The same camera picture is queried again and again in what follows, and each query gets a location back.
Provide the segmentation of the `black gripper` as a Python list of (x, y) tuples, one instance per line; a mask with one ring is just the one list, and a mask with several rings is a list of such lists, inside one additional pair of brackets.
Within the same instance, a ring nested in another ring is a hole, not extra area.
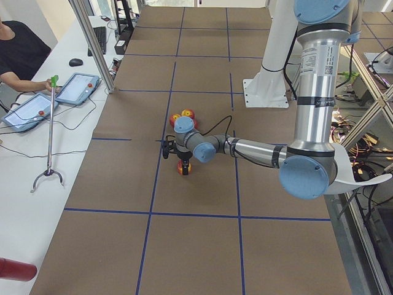
[(181, 172), (182, 175), (188, 175), (189, 174), (189, 160), (193, 157), (192, 152), (177, 152), (177, 156), (179, 159), (181, 159)]

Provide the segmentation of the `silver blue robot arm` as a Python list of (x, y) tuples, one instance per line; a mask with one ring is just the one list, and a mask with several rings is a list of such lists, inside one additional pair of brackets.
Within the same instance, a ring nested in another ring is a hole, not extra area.
[(295, 1), (296, 37), (302, 46), (300, 84), (294, 140), (272, 145), (222, 135), (202, 135), (193, 120), (182, 116), (174, 123), (175, 139), (163, 146), (163, 155), (176, 154), (181, 172), (189, 160), (206, 163), (218, 153), (240, 157), (263, 167), (277, 168), (282, 187), (300, 199), (339, 194), (336, 151), (329, 141), (335, 105), (335, 82), (342, 44), (357, 42), (362, 1)]

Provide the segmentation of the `person's hand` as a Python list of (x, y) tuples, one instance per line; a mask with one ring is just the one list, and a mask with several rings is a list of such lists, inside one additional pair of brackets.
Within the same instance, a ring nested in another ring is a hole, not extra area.
[(61, 90), (61, 87), (59, 87), (59, 86), (52, 87), (52, 81), (51, 81), (51, 79), (47, 79), (47, 80), (45, 81), (45, 88), (46, 88), (49, 92), (51, 92), (51, 91), (54, 89), (56, 93), (58, 93), (58, 92)]

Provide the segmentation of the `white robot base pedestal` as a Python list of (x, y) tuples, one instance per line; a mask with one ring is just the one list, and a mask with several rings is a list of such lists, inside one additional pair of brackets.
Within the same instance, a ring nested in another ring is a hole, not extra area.
[(247, 108), (288, 108), (283, 75), (298, 20), (294, 0), (277, 1), (260, 71), (243, 80)]

